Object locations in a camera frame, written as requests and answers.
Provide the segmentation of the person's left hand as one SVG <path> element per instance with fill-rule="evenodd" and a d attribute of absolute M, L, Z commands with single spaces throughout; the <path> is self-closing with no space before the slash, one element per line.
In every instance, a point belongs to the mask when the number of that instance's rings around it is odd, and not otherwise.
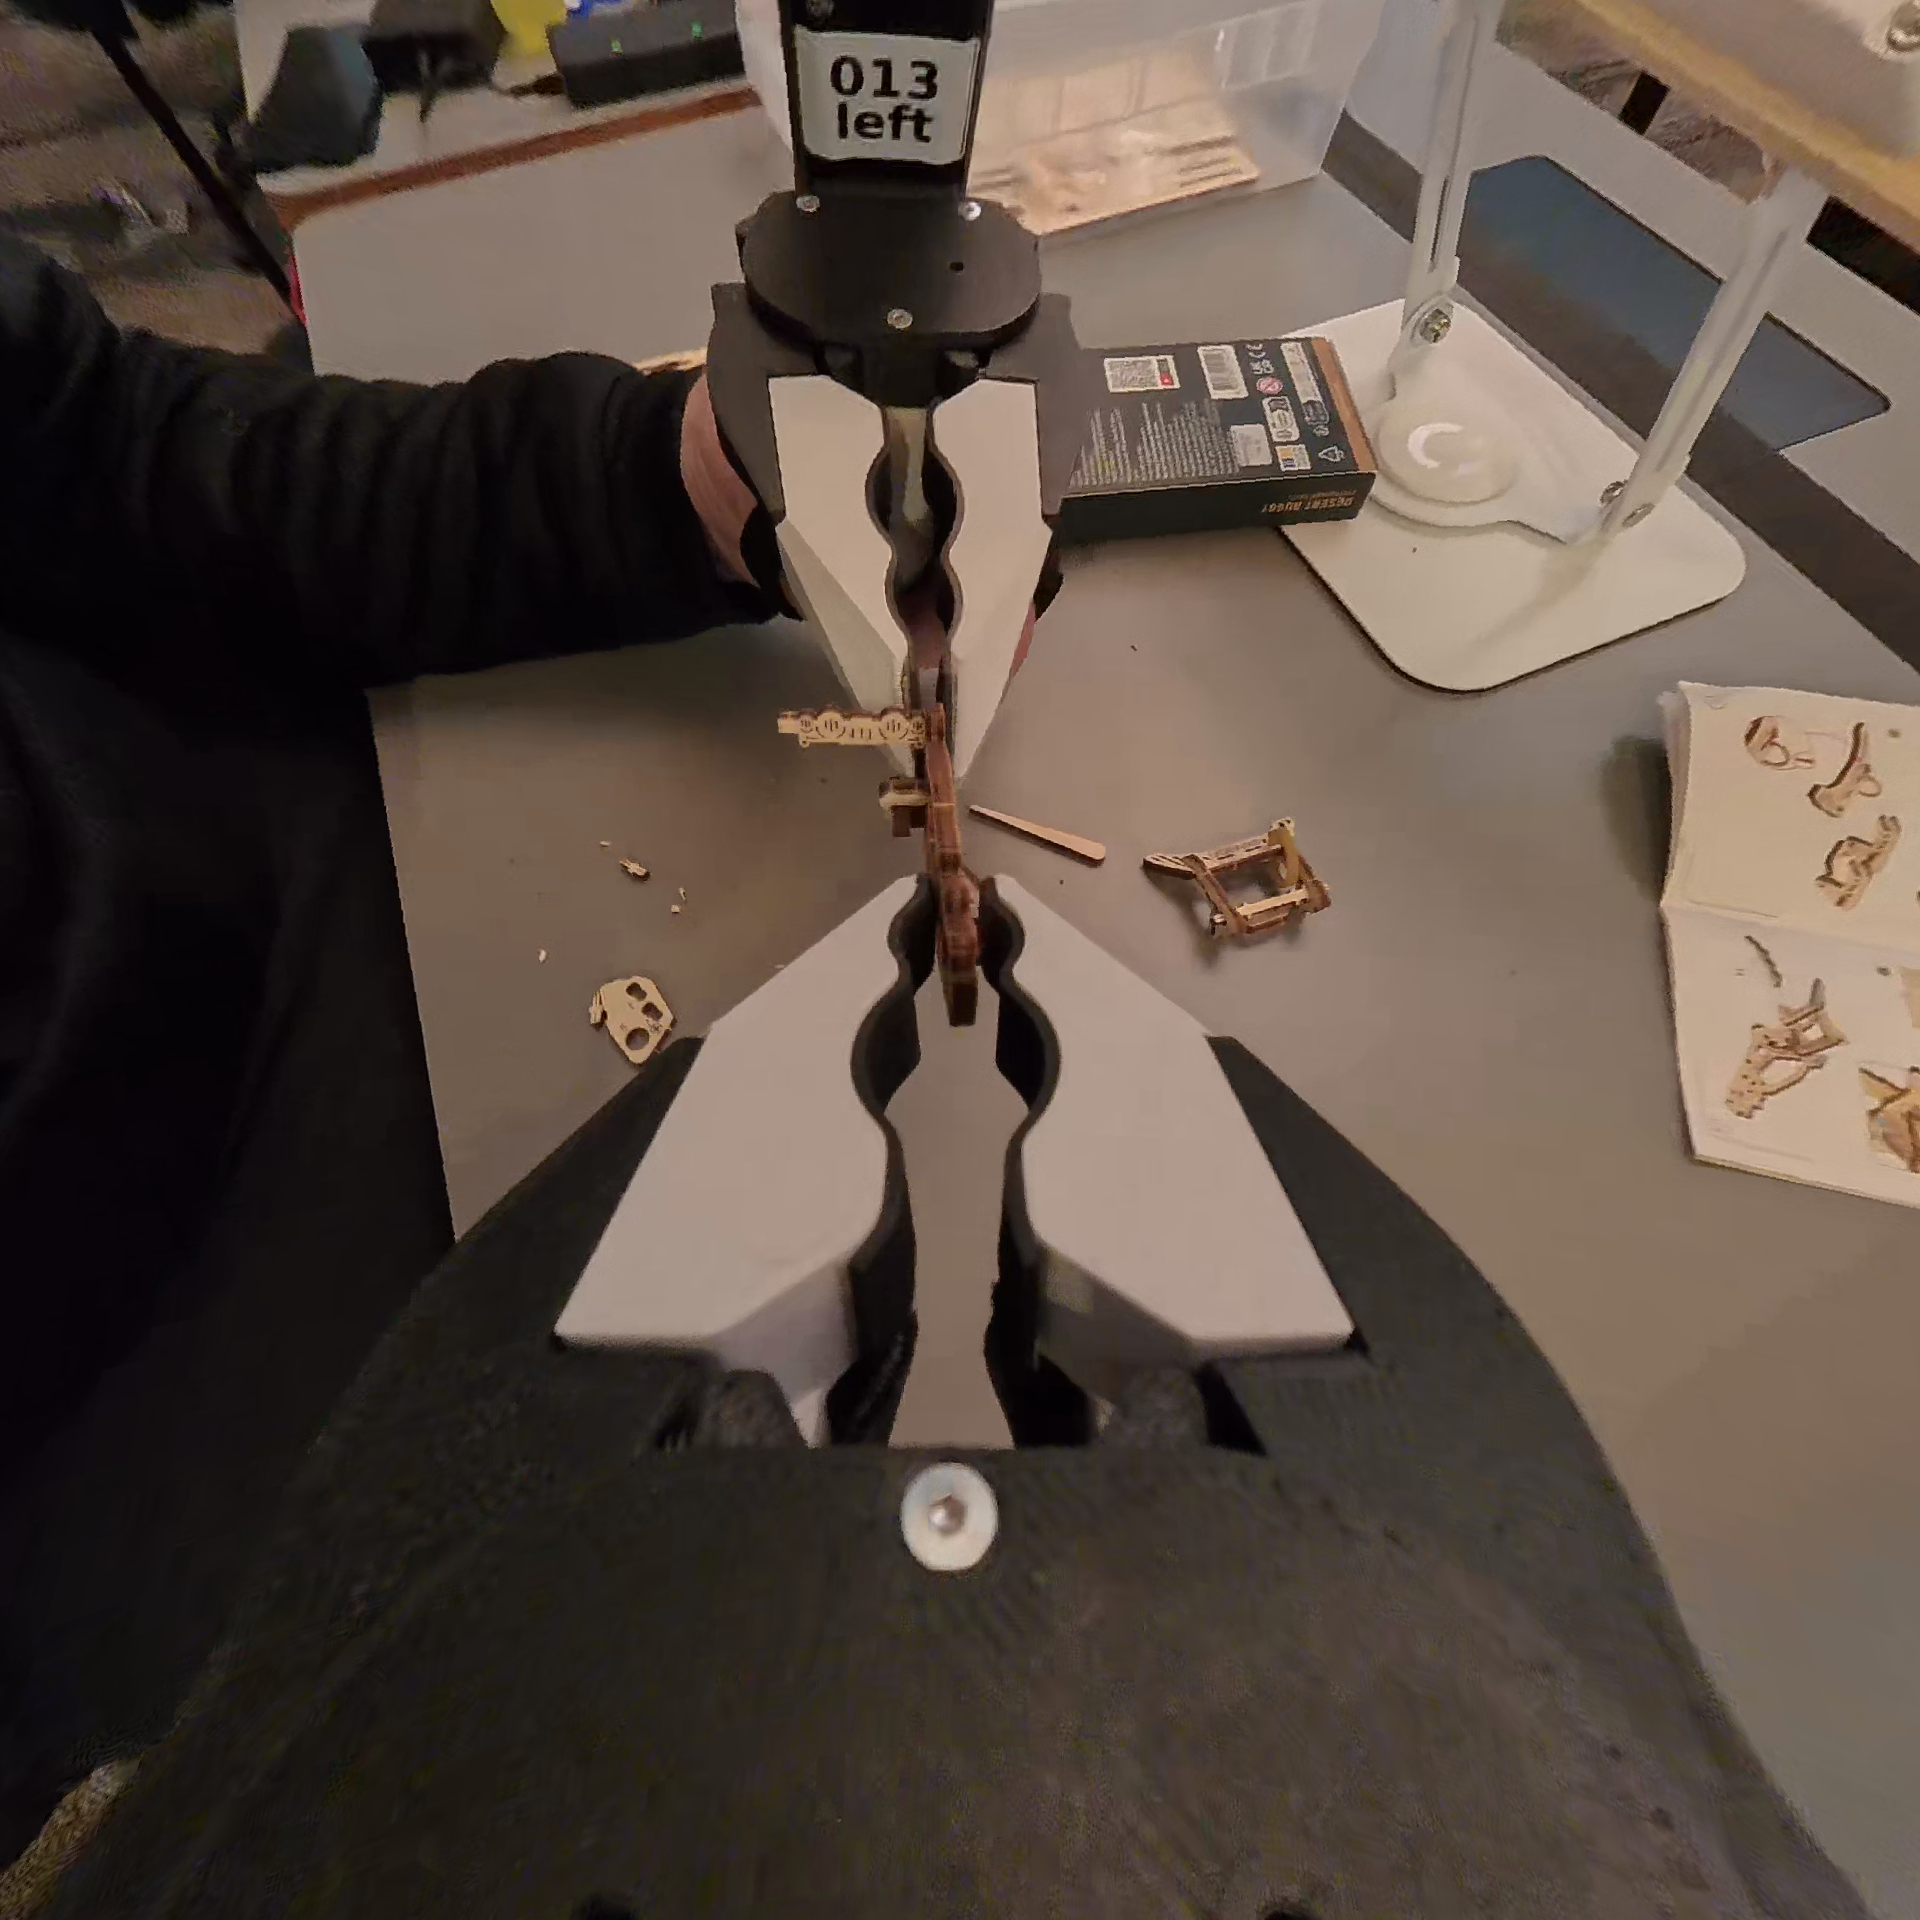
<path fill-rule="evenodd" d="M 798 616 L 800 606 L 785 581 L 775 518 L 737 461 L 717 417 L 705 369 L 687 395 L 680 468 L 719 573 L 743 591 L 753 589 L 770 611 Z"/>

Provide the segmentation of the thin wooden stick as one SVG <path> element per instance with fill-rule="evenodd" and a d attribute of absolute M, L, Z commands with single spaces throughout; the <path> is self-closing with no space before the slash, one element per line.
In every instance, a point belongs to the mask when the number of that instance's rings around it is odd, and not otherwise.
<path fill-rule="evenodd" d="M 1033 823 L 1033 821 L 1030 821 L 1025 815 L 1017 815 L 1014 812 L 1006 812 L 1006 809 L 1000 809 L 1000 807 L 984 807 L 984 805 L 976 805 L 976 801 L 969 805 L 968 812 L 986 824 L 993 824 L 1002 832 L 1010 832 L 1016 837 L 1022 837 L 1030 844 L 1053 847 L 1053 849 L 1064 853 L 1064 854 L 1069 854 L 1069 856 L 1073 856 L 1081 864 L 1089 864 L 1089 867 L 1104 864 L 1104 859 L 1109 854 L 1109 849 L 1102 840 L 1097 840 L 1093 837 L 1086 837 L 1081 832 L 1070 832 L 1066 827 Z"/>

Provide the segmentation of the small wooden plate with holes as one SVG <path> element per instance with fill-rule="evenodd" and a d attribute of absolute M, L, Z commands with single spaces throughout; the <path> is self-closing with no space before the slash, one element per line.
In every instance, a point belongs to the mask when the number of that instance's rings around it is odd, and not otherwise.
<path fill-rule="evenodd" d="M 618 976 L 603 983 L 592 992 L 589 1017 L 633 1067 L 653 1062 L 678 1025 L 674 1011 L 649 976 Z"/>

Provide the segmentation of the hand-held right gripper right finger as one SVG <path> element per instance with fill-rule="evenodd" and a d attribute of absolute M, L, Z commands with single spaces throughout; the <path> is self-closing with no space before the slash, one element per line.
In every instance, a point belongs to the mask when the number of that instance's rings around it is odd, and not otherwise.
<path fill-rule="evenodd" d="M 982 896 L 1002 1179 L 998 1356 L 1115 1404 L 1147 1372 L 1323 1356 L 1353 1317 L 1209 1031 L 1010 878 Z"/>

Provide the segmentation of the assembly instruction booklet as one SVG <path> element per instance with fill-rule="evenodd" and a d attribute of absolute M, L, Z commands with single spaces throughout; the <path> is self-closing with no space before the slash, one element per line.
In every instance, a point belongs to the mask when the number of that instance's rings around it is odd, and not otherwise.
<path fill-rule="evenodd" d="M 1662 919 L 1697 1160 L 1918 1207 L 1918 709 L 1662 697 Z"/>

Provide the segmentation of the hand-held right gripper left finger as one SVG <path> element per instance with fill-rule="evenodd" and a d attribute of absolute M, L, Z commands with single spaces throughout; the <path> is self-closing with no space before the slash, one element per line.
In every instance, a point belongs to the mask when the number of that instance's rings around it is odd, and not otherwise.
<path fill-rule="evenodd" d="M 571 1350 L 714 1360 L 777 1382 L 802 1437 L 858 1361 L 855 1255 L 889 1188 L 889 1132 L 855 1043 L 911 984 L 899 878 L 723 1014 L 641 1152 L 555 1324 Z"/>

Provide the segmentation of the wooden model side frame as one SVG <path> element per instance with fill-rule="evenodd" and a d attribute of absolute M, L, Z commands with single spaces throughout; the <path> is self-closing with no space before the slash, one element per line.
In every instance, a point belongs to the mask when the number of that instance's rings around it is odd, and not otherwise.
<path fill-rule="evenodd" d="M 953 672 L 943 656 L 904 672 L 904 697 L 883 709 L 787 709 L 775 728 L 806 750 L 885 751 L 902 771 L 881 789 L 896 837 L 919 835 L 934 889 L 934 951 L 949 1023 L 976 1020 L 982 923 L 953 768 Z"/>

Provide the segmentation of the clear plastic storage box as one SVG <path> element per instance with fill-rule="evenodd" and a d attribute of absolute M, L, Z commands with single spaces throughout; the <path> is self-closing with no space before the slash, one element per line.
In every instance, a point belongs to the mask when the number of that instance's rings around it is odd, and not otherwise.
<path fill-rule="evenodd" d="M 1033 147 L 1230 136 L 1261 183 L 1202 199 L 1297 184 L 1321 171 L 1384 14 L 1384 3 L 998 5 L 969 179 Z"/>

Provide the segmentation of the black charger with green lights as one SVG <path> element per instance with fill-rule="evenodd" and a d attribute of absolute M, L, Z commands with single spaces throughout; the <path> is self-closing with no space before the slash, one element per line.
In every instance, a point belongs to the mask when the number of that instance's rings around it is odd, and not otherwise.
<path fill-rule="evenodd" d="M 595 5 L 547 29 L 571 108 L 624 104 L 743 78 L 735 3 Z"/>

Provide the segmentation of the blue mat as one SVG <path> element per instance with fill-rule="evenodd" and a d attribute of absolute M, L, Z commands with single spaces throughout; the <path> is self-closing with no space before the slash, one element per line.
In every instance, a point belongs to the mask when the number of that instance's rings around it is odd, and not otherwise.
<path fill-rule="evenodd" d="M 1479 168 L 1469 233 L 1667 373 L 1680 368 L 1719 292 L 1707 269 L 1545 156 Z M 1722 401 L 1777 449 L 1888 412 L 1882 391 L 1777 319 L 1761 324 Z"/>

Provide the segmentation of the black tripod leg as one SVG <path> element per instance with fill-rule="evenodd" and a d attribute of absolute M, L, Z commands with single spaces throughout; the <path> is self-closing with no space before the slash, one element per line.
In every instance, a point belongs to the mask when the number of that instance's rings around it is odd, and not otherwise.
<path fill-rule="evenodd" d="M 238 247 L 241 259 L 246 259 L 246 262 L 270 284 L 286 311 L 303 321 L 305 311 L 298 296 L 298 276 L 288 275 L 267 240 L 255 229 L 249 213 L 234 193 L 227 176 L 190 136 L 177 110 L 166 100 L 153 78 L 143 65 L 137 57 L 137 29 L 129 5 L 88 3 L 82 11 L 82 32 L 102 48 L 104 57 L 127 85 L 137 108 L 145 110 L 167 148 L 181 160 L 221 225 Z"/>

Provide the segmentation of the small wooden model frame assembly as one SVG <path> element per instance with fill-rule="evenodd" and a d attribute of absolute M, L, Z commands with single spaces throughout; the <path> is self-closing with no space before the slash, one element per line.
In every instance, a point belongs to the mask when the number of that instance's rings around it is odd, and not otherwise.
<path fill-rule="evenodd" d="M 1141 867 L 1163 879 L 1192 881 L 1207 910 L 1207 933 L 1222 942 L 1254 942 L 1334 904 L 1289 815 L 1226 846 L 1147 853 Z"/>

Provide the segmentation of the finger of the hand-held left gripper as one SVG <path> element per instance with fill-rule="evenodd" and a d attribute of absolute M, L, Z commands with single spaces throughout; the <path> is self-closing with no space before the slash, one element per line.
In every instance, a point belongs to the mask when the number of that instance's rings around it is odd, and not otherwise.
<path fill-rule="evenodd" d="M 769 387 L 785 515 L 785 582 L 855 709 L 913 707 L 909 636 L 896 611 L 896 550 L 873 508 L 885 414 L 829 375 Z"/>
<path fill-rule="evenodd" d="M 919 611 L 919 687 L 943 686 L 951 775 L 968 779 L 1035 614 L 1050 557 L 1035 389 L 984 377 L 931 414 L 953 526 Z"/>

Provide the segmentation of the dark model kit box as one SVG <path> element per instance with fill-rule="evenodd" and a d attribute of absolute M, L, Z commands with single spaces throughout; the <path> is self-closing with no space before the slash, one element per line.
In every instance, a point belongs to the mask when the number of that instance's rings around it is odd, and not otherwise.
<path fill-rule="evenodd" d="M 1377 454 L 1330 337 L 1083 348 L 1069 547 L 1352 520 Z"/>

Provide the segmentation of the dark grey pouch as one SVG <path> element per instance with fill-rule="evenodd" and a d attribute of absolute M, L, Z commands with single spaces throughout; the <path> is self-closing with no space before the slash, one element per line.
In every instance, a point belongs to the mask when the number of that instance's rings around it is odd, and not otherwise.
<path fill-rule="evenodd" d="M 360 24 L 298 24 L 248 121 L 246 158 L 256 176 L 358 165 L 377 147 L 382 100 Z"/>

